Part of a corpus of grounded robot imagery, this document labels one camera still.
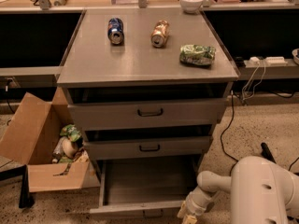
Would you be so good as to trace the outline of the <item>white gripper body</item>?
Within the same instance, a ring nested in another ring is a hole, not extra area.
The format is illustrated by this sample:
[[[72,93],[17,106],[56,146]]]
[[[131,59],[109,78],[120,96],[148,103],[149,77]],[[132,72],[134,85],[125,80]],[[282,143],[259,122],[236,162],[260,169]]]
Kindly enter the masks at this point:
[[[205,213],[207,207],[214,201],[214,194],[202,190],[194,190],[189,193],[185,204],[187,213],[200,217]]]

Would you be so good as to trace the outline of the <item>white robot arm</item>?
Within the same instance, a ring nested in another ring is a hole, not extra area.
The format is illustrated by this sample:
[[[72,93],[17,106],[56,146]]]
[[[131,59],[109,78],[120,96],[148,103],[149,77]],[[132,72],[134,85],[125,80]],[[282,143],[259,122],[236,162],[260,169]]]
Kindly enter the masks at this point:
[[[229,176],[203,171],[178,218],[195,224],[220,192],[230,194],[231,224],[288,224],[299,218],[299,176],[256,156],[241,159]]]

